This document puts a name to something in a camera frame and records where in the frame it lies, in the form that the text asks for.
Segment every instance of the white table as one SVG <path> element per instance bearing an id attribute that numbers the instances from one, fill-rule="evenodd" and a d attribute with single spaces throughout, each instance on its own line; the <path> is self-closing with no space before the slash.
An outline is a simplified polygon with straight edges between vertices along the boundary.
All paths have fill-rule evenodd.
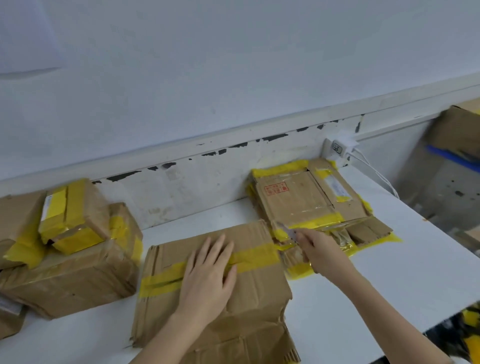
<path id="1" fill-rule="evenodd" d="M 403 243 L 385 243 L 352 257 L 373 286 L 418 330 L 426 331 L 480 300 L 480 259 L 354 167 L 341 169 L 353 188 Z M 247 199 L 144 231 L 153 244 L 257 219 Z M 370 363 L 382 351 L 350 301 L 322 276 L 290 283 L 286 322 L 302 363 Z M 17 335 L 0 340 L 2 363 L 126 364 L 136 296 L 45 321 L 30 313 Z"/>

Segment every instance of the wall stain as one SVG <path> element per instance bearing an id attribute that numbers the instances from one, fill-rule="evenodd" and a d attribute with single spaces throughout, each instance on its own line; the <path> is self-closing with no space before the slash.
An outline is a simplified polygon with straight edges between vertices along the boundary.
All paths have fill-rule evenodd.
<path id="1" fill-rule="evenodd" d="M 283 133 L 283 134 L 272 135 L 272 136 L 268 136 L 266 138 L 262 138 L 262 140 L 265 140 L 267 142 L 271 142 L 272 140 L 283 138 L 284 136 L 288 136 L 288 134 Z"/>
<path id="2" fill-rule="evenodd" d="M 248 142 L 235 144 L 234 146 L 229 146 L 229 148 L 240 148 L 241 146 L 247 146 Z"/>
<path id="3" fill-rule="evenodd" d="M 127 178 L 128 176 L 131 176 L 132 174 L 136 174 L 136 173 L 139 173 L 139 172 L 141 172 L 141 170 L 134 170 L 133 172 L 122 173 L 122 174 L 118 174 L 116 176 L 108 177 L 107 180 L 112 181 L 112 182 L 116 182 L 116 181 L 123 180 L 124 178 Z"/>
<path id="4" fill-rule="evenodd" d="M 177 163 L 176 162 L 169 162 L 169 163 L 164 163 L 162 164 L 162 168 L 164 169 L 169 169 L 171 166 L 175 166 Z"/>

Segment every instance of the white wall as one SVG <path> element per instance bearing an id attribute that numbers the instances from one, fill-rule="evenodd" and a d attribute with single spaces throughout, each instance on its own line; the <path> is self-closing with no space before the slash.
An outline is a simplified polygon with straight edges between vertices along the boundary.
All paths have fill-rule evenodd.
<path id="1" fill-rule="evenodd" d="M 0 180 L 480 71 L 478 0 L 43 3 L 68 66 L 0 79 Z"/>

